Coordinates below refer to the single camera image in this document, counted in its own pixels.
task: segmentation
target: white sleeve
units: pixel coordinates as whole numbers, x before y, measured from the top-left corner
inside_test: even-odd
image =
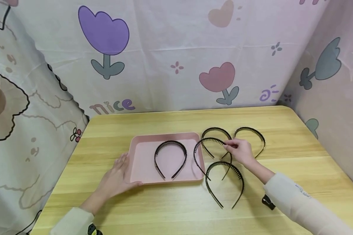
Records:
[[[50,235],[87,235],[93,219],[92,213],[74,207],[52,228]]]
[[[313,235],[353,235],[348,225],[287,176],[277,173],[264,190],[281,212]]]

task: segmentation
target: pink tray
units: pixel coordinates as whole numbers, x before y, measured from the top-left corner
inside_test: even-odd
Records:
[[[171,176],[180,168],[184,161],[184,154],[177,146],[166,146],[157,155],[157,164],[166,179],[162,178],[154,165],[154,152],[157,147],[167,140],[181,142],[187,150],[186,164],[179,174]],[[125,173],[126,182],[141,181],[144,184],[170,183],[181,181],[202,180],[204,174],[193,159],[193,149],[200,140],[197,133],[175,133],[135,136],[129,147],[129,167]],[[201,146],[196,153],[196,160],[205,172],[204,159]]]

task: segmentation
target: wood grain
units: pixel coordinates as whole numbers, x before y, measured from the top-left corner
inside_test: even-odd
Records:
[[[353,228],[352,181],[292,109],[269,106],[94,117],[31,234],[48,234],[70,208],[79,206],[97,187],[114,159],[128,151],[134,136],[190,131],[201,134],[213,126],[230,134],[242,126],[260,131],[266,148],[258,160],[292,178]],[[255,134],[244,132],[237,137],[248,139],[254,153],[260,149],[261,142]],[[209,147],[213,153],[224,153],[217,146]],[[206,167],[216,161],[203,153]],[[211,171],[215,180],[210,185],[224,209],[219,208],[203,181],[149,185],[110,200],[94,223],[105,235],[310,234],[278,209],[271,211],[264,206],[261,182],[238,163],[235,165],[244,175],[245,191],[233,210],[240,183],[232,174],[220,181],[225,169],[217,167]]]

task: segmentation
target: hand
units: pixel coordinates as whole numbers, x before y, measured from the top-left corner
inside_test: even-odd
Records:
[[[230,139],[224,142],[226,151],[231,153],[239,163],[247,165],[255,161],[251,144],[245,139]]]
[[[80,205],[80,208],[96,215],[108,199],[142,185],[142,182],[124,182],[124,173],[128,164],[127,153],[123,153],[119,159],[115,160],[112,168],[103,176],[98,188]]]
[[[124,182],[124,173],[129,165],[127,156],[127,153],[123,153],[103,176],[96,190],[101,196],[109,199],[143,184],[139,181],[133,183]]]

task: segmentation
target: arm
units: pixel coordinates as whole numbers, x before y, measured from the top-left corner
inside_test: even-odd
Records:
[[[141,182],[125,183],[124,173],[128,168],[127,154],[115,160],[114,166],[105,173],[97,189],[80,207],[72,208],[51,230],[50,235],[92,235],[94,216],[110,198],[142,185]]]
[[[301,186],[256,161],[248,141],[233,139],[225,143],[224,148],[264,184],[266,195],[292,221],[313,235],[353,235],[348,225],[308,195]]]

